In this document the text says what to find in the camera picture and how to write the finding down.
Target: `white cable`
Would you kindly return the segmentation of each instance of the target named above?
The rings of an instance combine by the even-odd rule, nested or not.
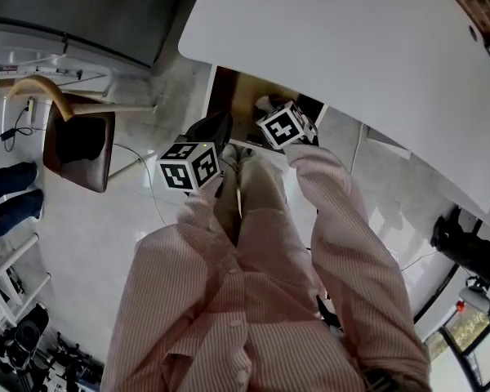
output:
[[[158,210],[158,205],[156,204],[156,199],[154,198],[154,190],[153,190],[153,179],[152,177],[150,176],[150,170],[149,168],[147,167],[147,163],[145,162],[145,160],[141,157],[141,155],[139,155],[134,149],[130,149],[129,147],[126,147],[125,145],[121,145],[121,144],[113,144],[113,145],[116,145],[117,147],[120,147],[120,148],[123,148],[123,149],[126,149],[127,151],[131,151],[135,156],[138,157],[138,159],[144,164],[145,166],[145,170],[147,170],[147,177],[149,178],[149,188],[150,188],[150,193],[151,193],[151,196],[153,197],[153,203],[154,203],[154,208],[156,209],[156,212],[158,213],[158,216],[160,217],[160,220],[162,220],[163,222],[163,226],[167,226],[167,224],[165,223],[165,220],[163,219],[162,217],[162,214],[160,213],[160,211]]]
[[[363,127],[365,124],[363,122],[359,125],[359,135],[358,135],[358,143],[356,144],[356,149],[354,151],[354,156],[352,157],[352,165],[350,166],[350,175],[354,172],[354,165],[356,163],[356,157],[358,156],[359,145],[361,144],[361,137],[363,136]]]

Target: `jeans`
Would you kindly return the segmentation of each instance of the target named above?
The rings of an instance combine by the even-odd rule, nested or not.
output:
[[[19,163],[15,166],[0,168],[0,198],[26,190],[36,178],[34,163]],[[38,216],[42,210],[43,193],[41,190],[24,193],[6,202],[0,203],[0,237],[30,216]]]

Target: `floor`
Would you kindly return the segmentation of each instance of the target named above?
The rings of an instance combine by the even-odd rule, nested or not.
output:
[[[153,67],[156,113],[117,116],[115,142],[140,154],[165,150],[202,111],[211,66],[187,60],[177,51],[194,1],[181,1],[163,52]],[[13,125],[23,103],[14,100],[4,109],[0,100],[0,132]],[[42,126],[43,117],[38,120]],[[350,169],[358,134],[359,123],[329,109],[319,139]],[[14,228],[0,240],[0,247],[6,250],[33,231],[39,234],[39,242],[18,262],[17,271],[28,287],[44,272],[51,273],[51,281],[38,298],[49,309],[51,325],[105,361],[134,245],[146,234],[174,223],[185,195],[166,191],[155,176],[158,216],[142,166],[110,182],[105,193],[92,193],[43,169],[42,138],[42,131],[19,136],[10,154],[0,141],[0,167],[36,161],[41,171],[37,185],[46,196],[42,221]],[[133,160],[132,154],[115,147],[111,171]],[[287,172],[286,164],[280,167]],[[437,216],[452,204],[439,194],[436,172],[421,160],[405,160],[365,139],[359,145],[354,178],[363,191],[370,226],[403,269],[412,310],[417,312],[452,266],[443,256],[433,254],[427,241]],[[298,213],[294,217],[303,238],[308,238],[312,220],[302,220]]]

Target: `shirt button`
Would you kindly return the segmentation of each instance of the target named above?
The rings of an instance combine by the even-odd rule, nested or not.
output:
[[[236,373],[236,381],[238,381],[239,384],[243,385],[244,383],[247,383],[248,381],[248,373],[246,370],[240,370],[238,373]]]

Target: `beige pants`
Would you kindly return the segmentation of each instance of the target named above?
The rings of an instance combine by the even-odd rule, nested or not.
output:
[[[239,164],[232,164],[225,173],[214,215],[234,245],[238,242],[242,220],[238,208],[238,189],[243,217],[257,209],[285,212],[287,207],[283,172],[270,160],[253,155],[242,159]]]

